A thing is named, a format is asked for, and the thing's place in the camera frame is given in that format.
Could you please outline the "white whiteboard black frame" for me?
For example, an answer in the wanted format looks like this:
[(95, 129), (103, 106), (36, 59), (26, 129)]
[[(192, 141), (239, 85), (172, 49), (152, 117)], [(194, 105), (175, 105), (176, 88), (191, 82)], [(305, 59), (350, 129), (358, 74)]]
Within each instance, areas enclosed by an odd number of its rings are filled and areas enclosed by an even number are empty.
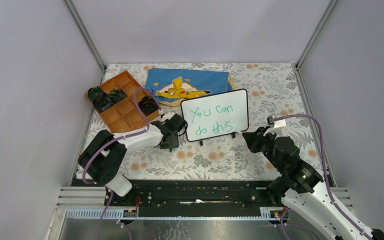
[(244, 88), (184, 100), (180, 108), (187, 122), (189, 142), (231, 135), (249, 128), (248, 91)]

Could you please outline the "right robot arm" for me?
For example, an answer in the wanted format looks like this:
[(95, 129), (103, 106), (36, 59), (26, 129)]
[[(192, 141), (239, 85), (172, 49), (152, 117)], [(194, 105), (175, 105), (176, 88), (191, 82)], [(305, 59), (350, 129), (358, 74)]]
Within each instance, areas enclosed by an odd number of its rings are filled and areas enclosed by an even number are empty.
[(357, 219), (328, 189), (321, 174), (300, 158), (300, 149), (290, 137), (267, 130), (260, 127), (242, 136), (252, 153), (262, 153), (280, 173), (266, 193), (271, 205), (289, 207), (328, 240), (384, 240), (382, 230)]

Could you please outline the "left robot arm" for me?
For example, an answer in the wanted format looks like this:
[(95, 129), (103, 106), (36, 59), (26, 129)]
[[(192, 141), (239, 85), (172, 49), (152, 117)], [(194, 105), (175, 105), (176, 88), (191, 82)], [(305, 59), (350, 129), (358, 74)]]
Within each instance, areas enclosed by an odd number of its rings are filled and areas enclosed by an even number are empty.
[(182, 116), (169, 112), (137, 130), (124, 133), (99, 131), (77, 160), (83, 173), (91, 177), (91, 181), (84, 183), (106, 187), (116, 194), (122, 205), (132, 204), (135, 200), (133, 185), (119, 172), (124, 157), (148, 147), (177, 148), (180, 132), (186, 127), (187, 122)]

